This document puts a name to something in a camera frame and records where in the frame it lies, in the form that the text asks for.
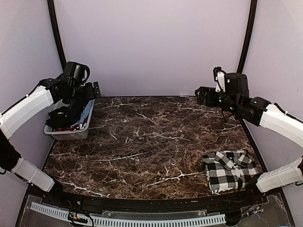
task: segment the basket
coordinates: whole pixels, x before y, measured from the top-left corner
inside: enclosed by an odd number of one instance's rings
[[[84,140],[84,139],[86,139],[88,134],[89,134],[89,123],[90,123],[90,120],[91,120],[91,115],[92,115],[92,112],[93,112],[95,100],[90,100],[90,102],[92,102],[92,105],[91,105],[91,109],[89,111],[89,116],[88,116],[88,119],[87,119],[86,126],[83,130],[54,131],[54,129],[52,127],[49,127],[49,126],[46,125],[45,128],[44,128],[44,133],[46,135],[51,135],[56,140]],[[59,109],[62,106],[68,106],[68,105],[62,103],[62,100],[61,100],[60,102],[58,102],[54,105],[53,110]]]

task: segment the black and white checkered shirt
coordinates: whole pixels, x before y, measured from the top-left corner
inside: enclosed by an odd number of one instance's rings
[[[202,160],[212,194],[244,188],[257,174],[257,165],[245,150],[218,151]]]

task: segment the brown marble surface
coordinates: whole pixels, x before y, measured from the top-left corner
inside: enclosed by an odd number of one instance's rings
[[[56,141],[44,171],[66,192],[120,199],[211,195],[201,156],[247,150],[240,123],[193,97],[102,97],[86,140]]]

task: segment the black pole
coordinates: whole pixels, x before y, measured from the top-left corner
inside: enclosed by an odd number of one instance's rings
[[[52,28],[53,28],[53,37],[55,38],[57,52],[59,55],[62,69],[64,70],[65,65],[66,65],[66,58],[65,58],[61,38],[60,38],[56,10],[55,10],[55,5],[54,5],[53,0],[47,0],[47,5],[48,5],[49,17],[51,19],[51,24],[52,24]]]
[[[240,61],[239,61],[238,69],[237,69],[238,73],[243,73],[248,49],[250,47],[250,39],[251,39],[252,29],[254,27],[255,15],[256,15],[256,11],[257,11],[257,1],[258,0],[251,0],[251,2],[250,2],[250,14],[248,16],[248,22],[247,22],[247,27],[246,27],[246,33],[245,33],[242,53],[241,53],[241,57],[240,57]]]

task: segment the black metal frame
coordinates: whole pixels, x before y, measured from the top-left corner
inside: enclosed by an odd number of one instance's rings
[[[64,68],[66,64],[64,51],[62,48],[62,42],[60,39],[56,13],[54,8],[53,0],[47,0],[49,11],[50,11],[50,18],[53,27],[53,34],[57,45],[58,54],[60,57],[62,68]],[[237,72],[242,73],[245,60],[247,57],[252,29],[255,19],[257,9],[257,0],[251,0],[250,4],[250,13],[249,19],[245,34],[245,39],[243,43],[243,49],[241,52],[240,62],[238,65]],[[246,125],[246,123],[240,119],[240,123],[243,126],[243,129],[259,159],[259,162],[262,166],[264,172],[267,171],[265,163],[262,159],[260,151],[253,140],[252,135]],[[206,197],[199,197],[199,198],[192,198],[192,199],[181,199],[181,200],[124,200],[124,199],[109,199],[109,198],[100,198],[100,197],[92,197],[92,196],[83,196],[73,193],[64,192],[63,195],[66,197],[67,200],[70,200],[73,207],[78,208],[83,211],[92,212],[92,213],[102,213],[105,210],[109,211],[125,211],[125,212],[149,212],[149,213],[159,213],[159,212],[181,212],[181,211],[191,211],[191,210],[207,210],[208,213],[220,212],[224,213],[227,216],[238,214],[241,211],[241,207],[243,204],[241,203],[228,203],[226,200],[239,200],[240,198],[244,197],[245,191],[240,192],[233,192],[224,195],[214,195],[214,196],[206,196]],[[281,194],[283,199],[283,203],[285,205],[289,220],[291,225],[294,226],[294,220],[291,215],[289,206],[286,201],[286,197],[282,188],[277,188],[271,190],[266,193],[266,196],[272,194]],[[39,196],[43,198],[43,202],[58,205],[53,201],[49,200],[48,198],[44,198],[41,190],[37,189],[35,186],[29,186],[24,197],[24,200],[21,205],[21,209],[19,211],[19,216],[16,222],[16,226],[20,224],[21,217],[23,214],[23,208],[25,206],[26,200],[28,195]]]

